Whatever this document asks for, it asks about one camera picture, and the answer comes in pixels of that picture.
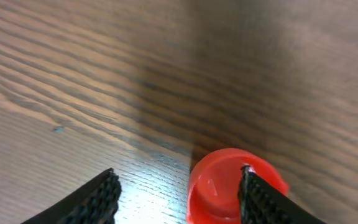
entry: red cap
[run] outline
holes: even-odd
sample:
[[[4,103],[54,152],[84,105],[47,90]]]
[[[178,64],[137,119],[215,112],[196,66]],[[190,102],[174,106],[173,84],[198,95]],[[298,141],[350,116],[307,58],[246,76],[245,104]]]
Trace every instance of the red cap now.
[[[237,192],[245,164],[282,194],[288,193],[288,185],[268,162],[241,149],[220,149],[200,160],[190,174],[188,223],[241,223]]]

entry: wooden table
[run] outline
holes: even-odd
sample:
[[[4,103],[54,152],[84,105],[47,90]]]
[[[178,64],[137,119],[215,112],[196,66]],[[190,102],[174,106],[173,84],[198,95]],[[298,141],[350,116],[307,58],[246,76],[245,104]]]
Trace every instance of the wooden table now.
[[[118,224],[184,223],[190,169],[222,147],[358,223],[358,1],[0,0],[0,223],[108,167]]]

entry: wood grain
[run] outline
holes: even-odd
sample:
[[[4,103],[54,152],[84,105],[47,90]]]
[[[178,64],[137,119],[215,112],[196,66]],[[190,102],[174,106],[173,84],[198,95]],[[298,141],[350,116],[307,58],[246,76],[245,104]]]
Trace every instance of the wood grain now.
[[[0,223],[108,167],[117,223],[184,223],[188,174],[222,147],[358,223],[358,1],[0,0]]]

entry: red bottle cap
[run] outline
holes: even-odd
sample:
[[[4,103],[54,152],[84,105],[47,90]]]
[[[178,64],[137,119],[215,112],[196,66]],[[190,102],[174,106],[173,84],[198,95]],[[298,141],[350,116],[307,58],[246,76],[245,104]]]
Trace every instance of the red bottle cap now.
[[[200,160],[190,174],[187,222],[240,224],[237,192],[246,164],[282,194],[288,193],[288,185],[268,162],[241,149],[220,149]]]

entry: textured rubber pad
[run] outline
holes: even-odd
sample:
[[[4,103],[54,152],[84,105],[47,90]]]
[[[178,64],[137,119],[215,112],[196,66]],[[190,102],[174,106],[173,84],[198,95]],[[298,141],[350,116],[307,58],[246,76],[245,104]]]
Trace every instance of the textured rubber pad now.
[[[23,224],[113,224],[121,185],[108,169]]]
[[[242,168],[238,199],[242,224],[323,224],[274,189],[270,184]]]

